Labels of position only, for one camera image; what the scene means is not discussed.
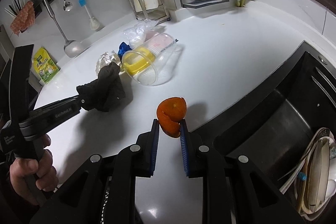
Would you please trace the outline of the person's left hand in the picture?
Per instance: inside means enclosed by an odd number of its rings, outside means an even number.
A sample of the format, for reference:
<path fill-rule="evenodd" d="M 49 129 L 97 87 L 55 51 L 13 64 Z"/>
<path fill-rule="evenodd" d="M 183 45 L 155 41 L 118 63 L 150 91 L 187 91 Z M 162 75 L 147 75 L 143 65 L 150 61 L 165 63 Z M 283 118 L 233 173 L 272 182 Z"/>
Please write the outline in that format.
<path fill-rule="evenodd" d="M 51 145 L 51 139 L 48 135 L 45 135 L 42 140 L 44 148 Z M 45 192 L 54 191 L 59 179 L 52 163 L 52 153 L 48 149 L 44 149 L 44 154 L 40 161 L 16 158 L 10 166 L 10 181 L 15 192 L 29 203 L 38 205 L 38 200 L 34 197 L 33 192 L 30 191 L 26 178 L 36 174 L 38 179 L 35 185 L 39 190 Z"/>

